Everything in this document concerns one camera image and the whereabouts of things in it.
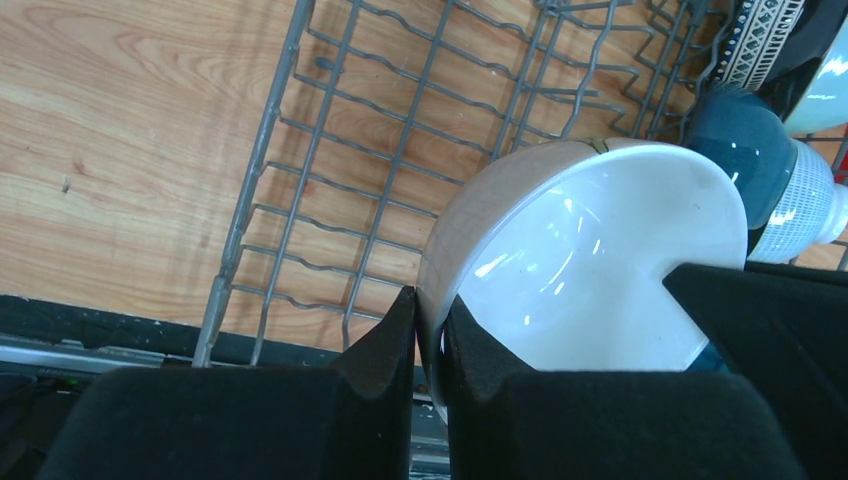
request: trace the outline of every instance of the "dish rack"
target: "dish rack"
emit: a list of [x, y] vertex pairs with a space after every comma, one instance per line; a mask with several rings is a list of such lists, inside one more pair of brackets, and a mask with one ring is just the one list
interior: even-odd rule
[[[730, 0], [529, 2], [297, 1], [195, 366], [210, 364], [234, 295], [253, 302], [242, 315], [256, 324], [251, 365], [259, 362], [278, 305], [326, 315], [326, 328], [340, 329], [340, 348], [347, 348], [379, 321], [381, 305], [414, 282], [427, 227], [452, 192], [517, 148], [610, 135], [680, 142], [736, 8]], [[400, 37], [407, 43], [399, 45]], [[351, 134], [340, 118], [374, 128]], [[839, 145], [838, 159], [848, 147], [843, 135], [805, 140]], [[845, 175], [840, 163], [834, 172]], [[342, 167], [347, 176], [336, 174]], [[375, 171], [379, 178], [369, 183]], [[284, 187], [263, 184], [277, 177], [286, 179]], [[424, 192], [410, 194], [412, 185]], [[350, 200], [313, 205], [331, 196]], [[356, 210], [360, 201], [367, 208]], [[345, 223], [360, 213], [358, 227]], [[277, 227], [251, 236], [268, 218]], [[316, 245], [353, 242], [354, 258], [322, 261], [311, 255], [310, 238]], [[394, 270], [374, 267], [398, 257], [409, 260]], [[847, 266], [843, 253], [833, 268]], [[305, 280], [313, 274], [341, 278], [343, 294], [313, 298], [310, 288], [323, 285]], [[377, 293], [363, 293], [368, 289]], [[377, 300], [363, 308], [365, 297]]]

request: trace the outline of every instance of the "white bowl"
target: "white bowl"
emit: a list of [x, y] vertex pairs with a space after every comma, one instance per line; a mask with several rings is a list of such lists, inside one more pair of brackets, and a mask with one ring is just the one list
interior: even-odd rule
[[789, 134], [814, 133], [848, 122], [848, 19], [836, 34], [815, 76], [786, 117]]
[[783, 195], [748, 260], [782, 263], [814, 243], [836, 240], [848, 224], [848, 187], [833, 183], [830, 165], [792, 139], [798, 156]]
[[629, 139], [606, 147], [556, 142], [509, 155], [436, 222], [418, 273], [418, 340], [445, 421], [434, 361], [457, 293], [539, 370], [683, 370], [706, 345], [662, 280], [684, 262], [744, 265], [739, 193], [685, 148]]

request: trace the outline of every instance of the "wood grain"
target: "wood grain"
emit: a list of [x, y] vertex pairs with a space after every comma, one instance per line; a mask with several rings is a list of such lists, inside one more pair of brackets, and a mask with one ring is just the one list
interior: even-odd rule
[[[502, 22], [532, 31], [532, 2], [473, 0], [474, 6]], [[433, 34], [441, 2], [376, 0], [377, 8], [397, 11], [416, 28]], [[209, 287], [217, 273], [233, 207], [262, 114], [265, 97], [294, 6], [293, 0], [212, 2], [131, 2], [129, 0], [6, 0], [0, 5], [0, 291], [198, 325]], [[350, 3], [319, 0], [312, 27], [341, 38]], [[602, 24], [605, 11], [581, 12], [581, 21]], [[643, 3], [619, 8], [618, 25], [644, 25]], [[541, 41], [548, 42], [552, 23]], [[557, 51], [586, 62], [598, 35], [566, 23]], [[611, 32], [600, 61], [630, 65], [640, 73], [632, 91], [650, 88], [650, 71], [634, 60], [647, 38], [637, 28]], [[525, 43], [514, 31], [494, 28], [468, 12], [451, 12], [444, 39], [486, 62], [520, 70]], [[643, 55], [658, 59], [663, 39]], [[430, 42], [397, 22], [362, 11], [352, 46], [377, 53], [419, 76]], [[336, 47], [304, 36], [297, 72], [320, 82], [330, 73], [315, 58], [336, 58]], [[671, 49], [671, 58], [677, 51]], [[527, 78], [535, 81], [542, 62], [537, 52]], [[492, 112], [439, 93], [423, 92], [415, 113], [424, 127], [413, 128], [400, 148], [403, 118], [410, 113], [417, 83], [374, 60], [348, 55], [338, 88], [394, 112], [391, 118], [359, 103], [336, 97], [325, 131], [389, 157], [440, 175], [466, 181], [488, 161], [477, 148], [459, 145], [427, 131], [452, 136], [491, 150], [501, 127]], [[552, 63], [540, 84], [576, 88], [585, 68]], [[630, 129], [637, 104], [620, 91], [631, 73], [598, 70], [589, 88], [604, 102], [623, 109], [621, 126]], [[515, 83], [505, 72], [472, 64], [445, 48], [436, 55], [429, 81], [475, 102], [504, 111]], [[656, 88], [662, 88], [660, 82]], [[291, 80], [283, 115], [314, 125], [324, 92]], [[518, 100], [522, 112], [527, 96]], [[682, 112], [691, 94], [675, 86], [671, 111]], [[529, 124], [558, 133], [572, 114], [570, 105], [537, 98]], [[572, 131], [576, 137], [607, 136], [614, 114], [584, 107]], [[515, 127], [509, 129], [510, 138]], [[274, 131], [266, 160], [303, 166], [311, 135], [286, 125]], [[533, 134], [529, 142], [543, 139]], [[832, 144], [821, 148], [832, 148]], [[334, 182], [380, 195], [390, 162], [330, 141], [321, 141], [311, 172]], [[256, 202], [289, 209], [298, 176], [273, 167], [260, 178]], [[401, 167], [390, 188], [395, 205], [381, 219], [379, 238], [422, 248], [433, 218], [402, 205], [440, 212], [458, 191], [445, 180]], [[378, 201], [310, 180], [298, 213], [327, 225], [367, 235]], [[244, 243], [236, 283], [245, 290], [268, 288], [272, 256], [286, 218], [256, 210]], [[362, 238], [321, 230], [296, 221], [287, 252], [316, 265], [357, 270], [363, 262]], [[817, 247], [802, 263], [834, 268], [840, 252]], [[366, 261], [354, 307], [379, 315], [397, 287], [375, 279], [413, 283], [417, 255], [376, 244]], [[352, 279], [310, 270], [285, 261], [275, 291], [298, 302], [345, 305]], [[253, 334], [262, 298], [234, 292], [225, 330]], [[301, 310], [275, 298], [268, 338], [339, 349], [341, 314]], [[352, 336], [374, 325], [354, 315]]]

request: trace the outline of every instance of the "wood surface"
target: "wood surface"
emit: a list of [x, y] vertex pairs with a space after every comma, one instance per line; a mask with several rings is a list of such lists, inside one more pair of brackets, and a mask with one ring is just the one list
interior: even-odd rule
[[[472, 0], [476, 8], [502, 22], [532, 32], [533, 2]], [[436, 31], [442, 2], [375, 0], [424, 32]], [[209, 287], [218, 271], [256, 129], [279, 57], [294, 0], [5, 0], [0, 3], [0, 292], [199, 325]], [[601, 24], [605, 11], [581, 12]], [[318, 0], [312, 27], [341, 38], [350, 3]], [[639, 2], [619, 8], [616, 24], [644, 25], [647, 8]], [[542, 41], [547, 42], [553, 21]], [[566, 24], [557, 50], [587, 61], [598, 31]], [[525, 44], [514, 32], [481, 23], [469, 13], [451, 12], [445, 40], [488, 62], [521, 66]], [[649, 88], [650, 71], [634, 60], [646, 38], [638, 30], [614, 31], [604, 43], [602, 63], [626, 64], [641, 76], [633, 93]], [[397, 22], [361, 12], [352, 45], [378, 53], [395, 66], [419, 75], [429, 42]], [[644, 52], [657, 59], [664, 39]], [[337, 49], [304, 36], [298, 73], [319, 81], [329, 71], [316, 57], [334, 59]], [[535, 80], [542, 54], [533, 58], [528, 78]], [[417, 84], [373, 60], [348, 55], [338, 88], [407, 115]], [[543, 86], [576, 88], [585, 69], [554, 63]], [[630, 128], [638, 105], [620, 91], [631, 75], [601, 70], [589, 86], [602, 100], [625, 109], [621, 125]], [[474, 65], [441, 49], [430, 81], [478, 102], [505, 110], [514, 83], [503, 72]], [[691, 94], [677, 86], [670, 110], [685, 111]], [[292, 79], [282, 112], [314, 124], [323, 92]], [[526, 96], [518, 102], [522, 111]], [[530, 123], [558, 132], [571, 107], [538, 99]], [[491, 149], [500, 128], [493, 114], [425, 90], [416, 112], [419, 122]], [[613, 115], [583, 108], [572, 136], [608, 136]], [[403, 122], [363, 105], [334, 98], [326, 131], [392, 156]], [[300, 167], [311, 135], [285, 125], [274, 131], [266, 158]], [[532, 142], [541, 138], [528, 134]], [[816, 144], [833, 158], [836, 144]], [[413, 129], [402, 151], [410, 164], [458, 180], [468, 180], [487, 163], [487, 155]], [[380, 195], [390, 164], [357, 150], [322, 141], [312, 173]], [[289, 208], [298, 176], [268, 168], [256, 202]], [[390, 198], [438, 213], [458, 186], [402, 167]], [[367, 234], [378, 202], [309, 181], [298, 212], [323, 223]], [[389, 206], [380, 238], [422, 248], [433, 219]], [[285, 217], [257, 210], [245, 244], [277, 247]], [[311, 263], [357, 269], [365, 241], [296, 222], [288, 252]], [[822, 246], [800, 263], [833, 269], [842, 247]], [[271, 257], [245, 252], [236, 282], [265, 289]], [[414, 283], [415, 254], [377, 244], [366, 272]], [[276, 291], [302, 303], [344, 305], [351, 278], [316, 272], [286, 261]], [[355, 308], [382, 314], [396, 287], [364, 280]], [[224, 330], [253, 334], [261, 297], [233, 293]], [[268, 338], [341, 348], [341, 315], [301, 310], [275, 299]], [[374, 321], [351, 320], [355, 340]]]

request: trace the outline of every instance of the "rack wire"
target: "rack wire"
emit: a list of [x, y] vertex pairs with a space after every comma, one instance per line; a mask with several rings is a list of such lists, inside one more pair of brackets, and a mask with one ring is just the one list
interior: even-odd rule
[[[432, 222], [439, 211], [426, 202], [422, 205], [422, 202], [399, 198], [403, 196], [393, 187], [407, 173], [440, 182], [450, 191], [459, 188], [485, 163], [543, 141], [613, 134], [679, 142], [694, 100], [716, 65], [718, 48], [729, 23], [727, 19], [735, 8], [733, 2], [719, 0], [642, 0], [639, 3], [635, 0], [538, 0], [525, 18], [526, 25], [522, 26], [512, 12], [493, 10], [491, 5], [442, 0], [425, 6], [441, 8], [430, 12], [431, 23], [419, 25], [416, 22], [420, 22], [421, 15], [413, 18], [408, 12], [405, 15], [402, 12], [408, 2], [319, 1], [328, 6], [316, 9], [316, 0], [298, 0], [292, 11], [227, 236], [221, 269], [212, 284], [193, 361], [195, 366], [210, 364], [211, 352], [234, 292], [261, 300], [261, 307], [256, 312], [258, 330], [251, 365], [259, 362], [275, 302], [287, 302], [299, 310], [336, 315], [340, 321], [334, 328], [341, 329], [342, 348], [347, 348], [353, 340], [353, 319], [364, 319], [372, 324], [378, 321], [384, 313], [379, 308], [358, 306], [363, 285], [367, 282], [381, 286], [382, 297], [390, 302], [391, 292], [400, 288], [405, 280], [397, 275], [375, 273], [369, 268], [369, 262], [376, 256], [375, 249], [388, 248], [414, 258], [420, 256], [422, 247], [420, 242], [403, 235], [400, 236], [403, 238], [387, 235], [385, 226], [392, 223], [387, 217], [395, 218], [394, 212], [403, 212], [424, 219], [419, 223], [425, 226], [415, 232], [415, 238], [426, 239], [426, 222]], [[633, 18], [621, 15], [627, 9], [645, 12], [638, 24], [622, 20]], [[316, 23], [317, 11], [325, 15], [335, 12], [335, 23]], [[422, 61], [417, 67], [407, 65], [409, 56], [402, 61], [399, 57], [390, 58], [392, 55], [374, 45], [365, 48], [355, 41], [360, 31], [373, 37], [379, 36], [382, 30], [392, 29], [409, 36], [414, 44], [411, 49], [419, 47]], [[473, 48], [479, 45], [458, 40], [483, 38], [485, 32], [495, 32], [510, 39], [516, 53], [513, 64], [484, 58], [479, 48]], [[610, 39], [617, 35], [633, 44], [627, 59], [605, 51]], [[563, 43], [577, 37], [581, 45], [590, 46], [583, 49], [582, 55], [570, 54], [568, 52], [574, 49], [563, 48]], [[491, 81], [505, 86], [504, 95], [495, 100], [477, 98], [473, 89], [458, 88], [451, 81], [456, 77], [444, 75], [448, 68], [444, 67], [446, 62], [459, 66], [460, 71], [453, 73], [457, 77], [466, 75], [466, 70], [491, 72]], [[387, 92], [378, 98], [367, 98], [360, 94], [354, 82], [344, 83], [343, 79], [353, 73], [346, 70], [346, 66], [352, 68], [350, 64], [355, 64], [358, 74], [362, 73], [364, 65], [369, 74], [375, 72], [375, 79], [382, 72], [396, 78], [395, 82], [409, 82], [410, 95], [403, 97], [404, 101], [409, 101], [406, 113], [400, 113], [402, 108], [398, 106], [397, 94]], [[577, 72], [570, 85], [551, 75], [563, 69]], [[609, 84], [615, 85], [617, 95], [608, 93]], [[318, 92], [320, 101], [314, 102], [313, 108], [304, 113], [293, 105], [302, 103], [307, 88]], [[434, 95], [461, 108], [458, 114], [461, 119], [466, 115], [462, 112], [475, 115], [478, 119], [475, 125], [484, 126], [490, 133], [469, 138], [471, 135], [464, 135], [461, 128], [454, 128], [452, 123], [443, 120], [444, 116], [425, 112]], [[396, 122], [397, 128], [385, 135], [383, 147], [388, 147], [375, 146], [371, 139], [345, 135], [331, 128], [332, 122], [328, 120], [335, 115], [335, 104]], [[539, 120], [539, 112], [544, 112], [544, 121]], [[305, 150], [293, 148], [286, 153], [285, 160], [272, 158], [269, 145], [280, 129], [285, 129], [285, 136], [298, 136]], [[458, 174], [462, 169], [453, 166], [441, 169], [433, 162], [412, 158], [415, 155], [410, 154], [410, 146], [419, 142], [418, 138], [423, 135], [432, 138], [432, 142], [462, 149], [468, 152], [462, 155], [474, 156], [481, 162], [474, 164], [474, 168], [466, 168], [465, 174]], [[806, 140], [836, 141], [831, 138]], [[379, 188], [368, 189], [352, 179], [316, 171], [313, 167], [319, 149], [327, 145], [343, 148], [351, 157], [382, 162], [385, 176]], [[844, 157], [845, 146], [843, 142], [839, 158]], [[257, 198], [261, 179], [278, 174], [291, 180], [287, 201]], [[332, 194], [367, 199], [373, 207], [373, 211], [368, 212], [370, 220], [361, 228], [354, 228], [320, 218], [317, 210], [304, 201], [311, 195], [310, 186], [325, 195], [335, 192]], [[262, 245], [245, 237], [251, 225], [258, 222], [259, 215], [271, 216], [281, 225], [273, 238], [266, 239]], [[294, 251], [293, 238], [301, 226], [320, 235], [335, 235], [340, 241], [359, 242], [357, 258], [345, 265], [344, 262], [307, 258], [308, 255]], [[244, 257], [248, 254], [258, 256], [264, 266], [256, 267], [253, 263], [246, 266]], [[843, 256], [839, 268], [844, 269], [845, 264], [846, 256]], [[345, 294], [338, 301], [304, 301], [298, 292], [280, 287], [284, 265], [295, 265], [305, 269], [304, 272], [341, 276], [347, 281]], [[414, 270], [414, 264], [406, 270]]]

